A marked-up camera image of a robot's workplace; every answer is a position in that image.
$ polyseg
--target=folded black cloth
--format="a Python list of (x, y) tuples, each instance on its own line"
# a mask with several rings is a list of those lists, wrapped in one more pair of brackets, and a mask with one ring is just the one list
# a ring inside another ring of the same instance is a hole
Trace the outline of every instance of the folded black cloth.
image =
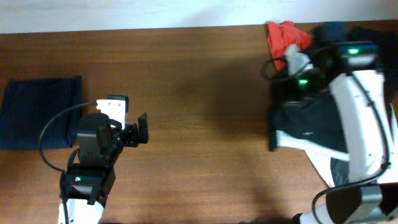
[[(62, 110), (81, 103), (81, 77), (11, 80), (0, 110), (0, 149), (38, 149), (46, 123)], [(72, 147), (81, 110), (55, 120), (43, 139), (44, 149)]]

